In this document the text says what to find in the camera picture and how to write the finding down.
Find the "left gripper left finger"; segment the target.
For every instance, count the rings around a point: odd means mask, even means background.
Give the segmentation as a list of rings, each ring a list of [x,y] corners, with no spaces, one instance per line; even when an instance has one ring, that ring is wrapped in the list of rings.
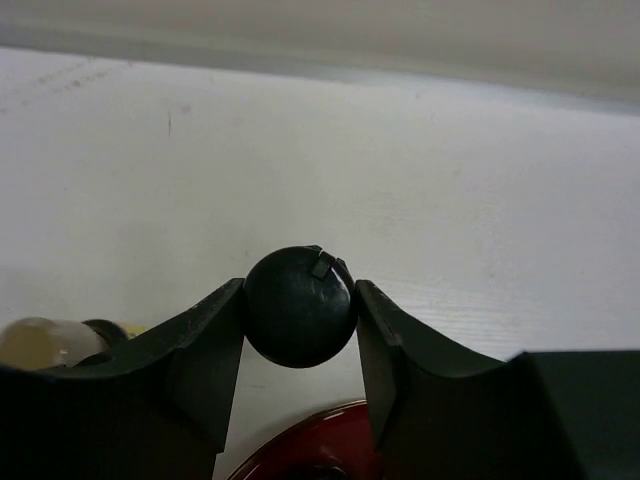
[[[225,447],[242,280],[80,365],[1,371],[5,479],[208,479]]]

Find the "yellow label cork bottle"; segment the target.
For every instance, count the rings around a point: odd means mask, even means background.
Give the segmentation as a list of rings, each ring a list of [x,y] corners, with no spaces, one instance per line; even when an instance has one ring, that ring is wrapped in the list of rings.
[[[105,319],[26,317],[1,328],[1,365],[27,371],[74,367],[146,330]]]

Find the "small black lid spice jar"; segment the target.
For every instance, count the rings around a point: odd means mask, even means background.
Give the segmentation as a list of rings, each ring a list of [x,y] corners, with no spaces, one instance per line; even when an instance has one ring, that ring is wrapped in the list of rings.
[[[269,361],[320,365],[339,353],[356,327],[355,281],[345,262],[317,245],[290,246],[261,259],[243,283],[243,333]]]

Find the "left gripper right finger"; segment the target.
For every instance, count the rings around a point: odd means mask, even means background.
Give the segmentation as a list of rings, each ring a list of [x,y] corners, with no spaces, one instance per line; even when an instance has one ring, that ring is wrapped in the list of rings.
[[[354,305],[369,421],[388,479],[635,479],[636,351],[500,361],[423,324],[374,283]]]

